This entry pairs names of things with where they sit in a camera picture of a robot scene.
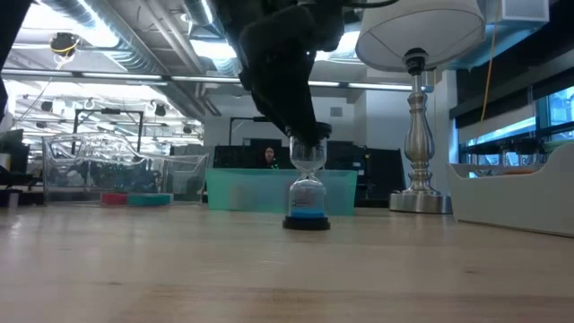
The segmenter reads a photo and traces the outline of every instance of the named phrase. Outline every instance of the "hourglass black base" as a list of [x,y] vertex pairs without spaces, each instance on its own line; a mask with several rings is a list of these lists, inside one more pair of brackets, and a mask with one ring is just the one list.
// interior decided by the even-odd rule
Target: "hourglass black base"
[[303,219],[292,216],[285,216],[283,228],[302,231],[325,231],[331,229],[331,223],[326,217],[315,219]]

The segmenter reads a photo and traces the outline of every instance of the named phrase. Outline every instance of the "wooden tabletop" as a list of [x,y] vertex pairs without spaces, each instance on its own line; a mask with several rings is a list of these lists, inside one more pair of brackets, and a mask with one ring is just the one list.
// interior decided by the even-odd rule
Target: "wooden tabletop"
[[199,206],[0,215],[1,322],[573,322],[574,240],[357,210],[332,230]]

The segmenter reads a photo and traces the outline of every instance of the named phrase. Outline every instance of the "white lampshade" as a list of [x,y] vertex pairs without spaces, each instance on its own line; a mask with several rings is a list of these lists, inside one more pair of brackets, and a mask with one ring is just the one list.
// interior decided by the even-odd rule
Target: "white lampshade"
[[363,12],[357,57],[383,71],[405,71],[403,57],[422,48],[432,68],[484,40],[484,18],[476,0],[400,0]]

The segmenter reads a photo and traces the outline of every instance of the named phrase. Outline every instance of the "hourglass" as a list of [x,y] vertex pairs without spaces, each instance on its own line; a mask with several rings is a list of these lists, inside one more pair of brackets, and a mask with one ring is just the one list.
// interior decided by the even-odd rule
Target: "hourglass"
[[317,178],[317,171],[326,162],[326,139],[332,127],[318,122],[319,141],[309,147],[296,135],[290,136],[291,163],[300,172],[300,177],[289,188],[289,213],[283,221],[283,228],[293,230],[329,230],[325,214],[326,189]]

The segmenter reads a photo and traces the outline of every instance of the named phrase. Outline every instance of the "teal tray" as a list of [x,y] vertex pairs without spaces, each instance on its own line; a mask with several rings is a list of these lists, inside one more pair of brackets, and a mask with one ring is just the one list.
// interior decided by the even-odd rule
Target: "teal tray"
[[[209,169],[207,194],[211,210],[287,214],[289,187],[296,170]],[[357,172],[321,170],[326,187],[326,214],[353,215]]]
[[171,203],[170,194],[130,194],[127,196],[128,205],[157,206]]

